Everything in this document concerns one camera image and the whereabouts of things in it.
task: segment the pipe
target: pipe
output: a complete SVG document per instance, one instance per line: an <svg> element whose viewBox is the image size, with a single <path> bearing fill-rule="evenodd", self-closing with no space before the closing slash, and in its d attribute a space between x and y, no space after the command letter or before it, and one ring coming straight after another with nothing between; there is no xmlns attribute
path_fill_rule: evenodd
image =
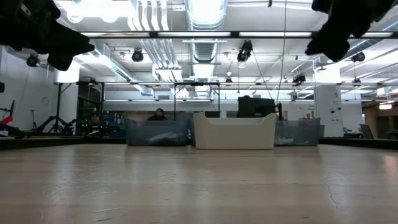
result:
<svg viewBox="0 0 398 224"><path fill-rule="evenodd" d="M145 51L148 53L148 56L152 60L153 63L157 65L158 68L162 68L161 62L158 60L158 58L153 54L153 51L149 48L146 40L140 40L142 48L145 49Z"/></svg>
<svg viewBox="0 0 398 224"><path fill-rule="evenodd" d="M145 30L150 30L148 23L148 2L147 0L140 0L142 5L141 24Z"/></svg>
<svg viewBox="0 0 398 224"><path fill-rule="evenodd" d="M177 61L177 56L175 56L172 39L167 39L167 43L168 43L170 55L172 56L174 67L178 68L179 65L178 65L178 61Z"/></svg>
<svg viewBox="0 0 398 224"><path fill-rule="evenodd" d="M165 40L164 39L160 40L160 44L162 45L162 47L163 47L163 49L164 49L164 51L166 53L166 57L167 57L167 60L169 61L169 65L170 65L169 67L174 67L175 68L175 65L174 65L174 63L172 61L172 56L170 55L170 52L169 52L169 50L168 50L168 48L166 46Z"/></svg>
<svg viewBox="0 0 398 224"><path fill-rule="evenodd" d="M150 40L150 43L152 43L152 47L155 50L155 53L159 56L160 61L162 62L162 65L164 68L167 68L167 62L166 59L163 56L162 50L159 48L159 45L157 44L157 41L155 39Z"/></svg>
<svg viewBox="0 0 398 224"><path fill-rule="evenodd" d="M152 17L150 23L155 30L160 30L159 23L157 22L157 1L150 0L150 4L152 6Z"/></svg>
<svg viewBox="0 0 398 224"><path fill-rule="evenodd" d="M139 40L139 43L141 44L142 48L147 52L147 55L149 56L150 60L154 62L159 68L159 65L156 63L156 59L153 53L148 49L148 46L146 46L145 42L143 40Z"/></svg>
<svg viewBox="0 0 398 224"><path fill-rule="evenodd" d="M169 24L167 23L167 0L160 0L160 6L162 9L162 27L163 30L169 30Z"/></svg>

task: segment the spotlight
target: spotlight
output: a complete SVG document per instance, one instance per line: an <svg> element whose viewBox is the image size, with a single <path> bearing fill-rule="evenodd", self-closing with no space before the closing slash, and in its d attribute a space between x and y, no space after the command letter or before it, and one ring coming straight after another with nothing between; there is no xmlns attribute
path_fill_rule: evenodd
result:
<svg viewBox="0 0 398 224"><path fill-rule="evenodd" d="M238 62L245 62L249 59L251 56L251 52L253 51L253 45L251 43L251 40L245 40L241 50L238 53Z"/></svg>
<svg viewBox="0 0 398 224"><path fill-rule="evenodd" d="M142 62L144 59L142 49L134 49L134 53L132 54L131 59L133 62Z"/></svg>
<svg viewBox="0 0 398 224"><path fill-rule="evenodd" d="M306 79L305 79L305 75L303 73L301 73L301 74L299 74L299 75L297 75L296 77L293 78L293 83L300 84L300 83L303 83L305 81L306 81Z"/></svg>
<svg viewBox="0 0 398 224"><path fill-rule="evenodd" d="M26 64L29 67L39 67L40 66L40 59L39 59L39 55L37 54L31 54L29 56L29 58L27 58L26 60Z"/></svg>
<svg viewBox="0 0 398 224"><path fill-rule="evenodd" d="M365 54L363 52L360 52L360 53L352 56L351 60L353 62L363 62L365 60Z"/></svg>

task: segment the camera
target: camera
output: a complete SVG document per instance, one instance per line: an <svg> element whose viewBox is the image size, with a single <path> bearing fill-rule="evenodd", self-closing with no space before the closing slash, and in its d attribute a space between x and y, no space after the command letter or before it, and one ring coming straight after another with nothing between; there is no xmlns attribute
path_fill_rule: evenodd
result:
<svg viewBox="0 0 398 224"><path fill-rule="evenodd" d="M142 49L134 49L134 53L131 57L133 62L142 62L144 59L144 55L142 54Z"/></svg>
<svg viewBox="0 0 398 224"><path fill-rule="evenodd" d="M251 52L253 51L253 45L251 43L251 40L245 40L241 50L238 53L238 62L245 62L249 59L251 56Z"/></svg>
<svg viewBox="0 0 398 224"><path fill-rule="evenodd" d="M31 54L30 56L29 56L29 58L27 58L27 60L26 60L26 64L29 66L29 67L39 67L40 66L40 59L39 59L39 55L37 55L37 54Z"/></svg>

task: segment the person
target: person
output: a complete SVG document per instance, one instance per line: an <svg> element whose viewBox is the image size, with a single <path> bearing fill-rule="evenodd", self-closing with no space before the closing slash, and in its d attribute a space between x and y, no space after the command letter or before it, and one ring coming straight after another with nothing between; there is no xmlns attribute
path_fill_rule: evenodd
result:
<svg viewBox="0 0 398 224"><path fill-rule="evenodd" d="M156 110L155 115L148 118L148 121L165 121L167 118L164 116L164 110L159 108Z"/></svg>
<svg viewBox="0 0 398 224"><path fill-rule="evenodd" d="M93 126L99 125L101 122L100 115L98 113L92 113L90 116L90 124Z"/></svg>

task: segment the black equipment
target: black equipment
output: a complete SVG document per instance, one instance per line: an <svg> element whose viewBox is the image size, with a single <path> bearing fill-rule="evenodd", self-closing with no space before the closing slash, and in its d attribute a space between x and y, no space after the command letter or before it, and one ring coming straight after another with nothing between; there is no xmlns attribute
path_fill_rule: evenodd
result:
<svg viewBox="0 0 398 224"><path fill-rule="evenodd" d="M293 83L301 84L305 82L305 75L304 74L299 74L296 77L293 78Z"/></svg>
<svg viewBox="0 0 398 224"><path fill-rule="evenodd" d="M51 129L47 132L47 134L50 134L51 132L57 133L57 134L63 134L66 136L71 136L73 135L73 124L76 123L76 120L72 120L71 122L66 122L63 119L57 117L57 116L50 116L44 123L42 123L35 131L35 134L46 134L44 133L45 127L51 122L60 122L63 125L62 129L57 130L56 125L53 125Z"/></svg>
<svg viewBox="0 0 398 224"><path fill-rule="evenodd" d="M219 111L205 111L205 116L207 118L220 118Z"/></svg>
<svg viewBox="0 0 398 224"><path fill-rule="evenodd" d="M40 59L37 54L31 54L29 58L26 60L26 64L29 67L39 67L40 66Z"/></svg>
<svg viewBox="0 0 398 224"><path fill-rule="evenodd" d="M250 98L244 96L238 98L238 117L239 118L263 118L271 113L275 113L275 107L279 111L279 119L282 117L282 104L275 105L275 100Z"/></svg>
<svg viewBox="0 0 398 224"><path fill-rule="evenodd" d="M4 93L5 89L6 89L6 84L0 82L0 93Z"/></svg>
<svg viewBox="0 0 398 224"><path fill-rule="evenodd" d="M350 35L357 38L364 35L372 22L379 22L397 3L397 0L313 0L312 9L328 14L329 19L308 44L305 53L323 53L338 62L349 50Z"/></svg>
<svg viewBox="0 0 398 224"><path fill-rule="evenodd" d="M245 40L241 50L238 53L238 62L245 62L249 59L251 56L251 52L253 51L253 45L251 43L251 40Z"/></svg>
<svg viewBox="0 0 398 224"><path fill-rule="evenodd" d="M0 44L14 50L48 54L49 65L66 71L73 57L94 50L90 39L56 20L61 16L53 0L0 0Z"/></svg>
<svg viewBox="0 0 398 224"><path fill-rule="evenodd" d="M134 53L131 57L133 62L142 62L144 59L144 55L142 54L142 49L134 49Z"/></svg>
<svg viewBox="0 0 398 224"><path fill-rule="evenodd" d="M351 57L351 60L353 62L363 62L365 60L365 54L363 52L360 52L354 56Z"/></svg>
<svg viewBox="0 0 398 224"><path fill-rule="evenodd" d="M33 130L37 130L37 124L35 122L35 110L31 110L33 118Z"/></svg>

